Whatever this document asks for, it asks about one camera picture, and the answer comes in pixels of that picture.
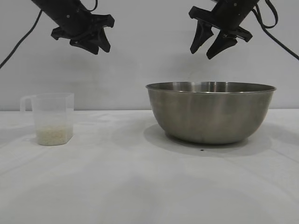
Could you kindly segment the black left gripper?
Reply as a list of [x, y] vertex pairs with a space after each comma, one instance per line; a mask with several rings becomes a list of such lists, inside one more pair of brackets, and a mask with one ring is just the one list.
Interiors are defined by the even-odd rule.
[[104, 31], [114, 26], [110, 14], [98, 15], [88, 11], [79, 0], [46, 0], [43, 11], [58, 25], [51, 36], [70, 39], [70, 45], [97, 55], [99, 48], [109, 53], [111, 45]]

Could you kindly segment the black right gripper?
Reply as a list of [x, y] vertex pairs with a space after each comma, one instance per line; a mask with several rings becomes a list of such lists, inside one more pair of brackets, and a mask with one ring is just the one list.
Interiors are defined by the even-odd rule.
[[197, 20], [196, 33], [190, 47], [194, 54], [214, 34], [212, 27], [220, 30], [206, 56], [212, 59], [217, 54], [237, 44], [236, 38], [248, 42], [252, 34], [240, 24], [256, 5], [257, 0], [218, 0], [211, 11], [193, 6], [189, 16]]

